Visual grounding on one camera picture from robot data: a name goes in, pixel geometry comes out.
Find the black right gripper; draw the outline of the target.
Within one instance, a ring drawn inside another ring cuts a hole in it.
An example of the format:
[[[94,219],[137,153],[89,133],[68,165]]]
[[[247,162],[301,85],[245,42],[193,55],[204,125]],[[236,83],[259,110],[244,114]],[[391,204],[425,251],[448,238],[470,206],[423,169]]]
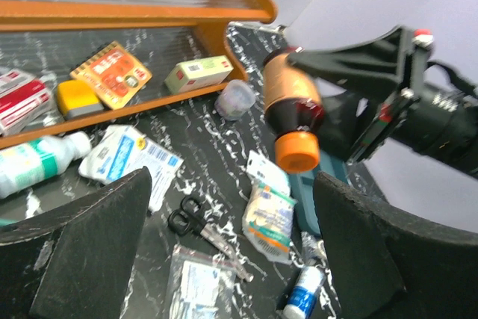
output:
[[[288,63],[309,75],[335,84],[349,80],[352,92],[323,98],[321,148],[360,162],[390,137],[476,178],[477,86],[430,60],[432,45],[429,31],[396,27],[352,46],[289,54]]]

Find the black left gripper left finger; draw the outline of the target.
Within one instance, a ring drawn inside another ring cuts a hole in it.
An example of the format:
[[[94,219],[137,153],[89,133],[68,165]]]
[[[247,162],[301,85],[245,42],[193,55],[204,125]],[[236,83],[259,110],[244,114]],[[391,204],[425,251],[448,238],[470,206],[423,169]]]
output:
[[[118,318],[152,178],[135,170],[1,228],[2,318]]]

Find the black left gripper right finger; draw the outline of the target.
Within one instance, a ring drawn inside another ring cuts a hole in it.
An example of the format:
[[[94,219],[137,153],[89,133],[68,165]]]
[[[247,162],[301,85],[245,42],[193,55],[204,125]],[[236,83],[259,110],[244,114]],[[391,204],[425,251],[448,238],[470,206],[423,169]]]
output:
[[[476,318],[477,234],[318,173],[320,230],[344,318]]]

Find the brown orange-capped syrup bottle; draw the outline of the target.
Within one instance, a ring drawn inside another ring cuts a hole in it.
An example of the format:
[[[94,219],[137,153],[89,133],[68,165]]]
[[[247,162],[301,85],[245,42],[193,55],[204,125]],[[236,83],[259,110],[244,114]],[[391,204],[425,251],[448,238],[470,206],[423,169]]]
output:
[[[291,54],[280,49],[264,59],[264,118],[276,136],[276,164],[287,173],[303,173],[320,162],[317,133],[325,111],[313,81],[288,63]]]

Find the white green medicine bottle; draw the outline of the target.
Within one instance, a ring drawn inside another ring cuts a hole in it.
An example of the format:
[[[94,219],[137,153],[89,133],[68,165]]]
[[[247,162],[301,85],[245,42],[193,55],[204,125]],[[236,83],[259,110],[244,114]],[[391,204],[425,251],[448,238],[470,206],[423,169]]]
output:
[[[43,136],[1,151],[1,198],[64,173],[71,162],[92,149],[83,131]]]

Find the white blue sachet packet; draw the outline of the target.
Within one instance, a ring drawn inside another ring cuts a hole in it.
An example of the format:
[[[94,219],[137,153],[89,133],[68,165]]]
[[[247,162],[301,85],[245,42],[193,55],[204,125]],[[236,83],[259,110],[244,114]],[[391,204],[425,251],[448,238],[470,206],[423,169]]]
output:
[[[111,125],[92,151],[83,159],[78,171],[85,178],[104,185],[143,167],[149,170],[152,190],[149,210],[162,207],[165,194],[183,159],[158,145],[133,126]]]

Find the bagged white gauze pads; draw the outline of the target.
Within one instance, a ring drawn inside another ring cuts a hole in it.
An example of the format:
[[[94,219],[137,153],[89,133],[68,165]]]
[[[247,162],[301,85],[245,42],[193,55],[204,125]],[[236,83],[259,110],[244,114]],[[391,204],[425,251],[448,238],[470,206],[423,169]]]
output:
[[[230,318],[235,280],[236,270],[223,255],[176,244],[162,317]]]

